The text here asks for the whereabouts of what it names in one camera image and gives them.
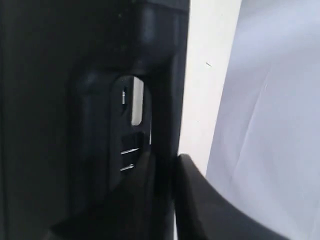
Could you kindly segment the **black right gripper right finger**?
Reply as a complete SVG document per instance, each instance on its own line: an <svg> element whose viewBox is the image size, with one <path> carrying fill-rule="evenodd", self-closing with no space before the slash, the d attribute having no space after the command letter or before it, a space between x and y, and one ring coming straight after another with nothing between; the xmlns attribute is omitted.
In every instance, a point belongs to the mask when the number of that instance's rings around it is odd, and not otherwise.
<svg viewBox="0 0 320 240"><path fill-rule="evenodd" d="M180 240L317 240L320 167L306 161L274 174L243 167L223 192L189 155L175 160L174 207Z"/></svg>

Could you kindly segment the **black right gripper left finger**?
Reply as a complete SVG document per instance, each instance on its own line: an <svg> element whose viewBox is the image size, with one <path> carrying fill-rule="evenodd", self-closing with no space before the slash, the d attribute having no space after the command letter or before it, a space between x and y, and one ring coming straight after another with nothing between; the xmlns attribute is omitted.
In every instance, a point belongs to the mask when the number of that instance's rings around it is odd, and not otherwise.
<svg viewBox="0 0 320 240"><path fill-rule="evenodd" d="M46 240L172 240L175 156L144 153L98 205L51 226Z"/></svg>

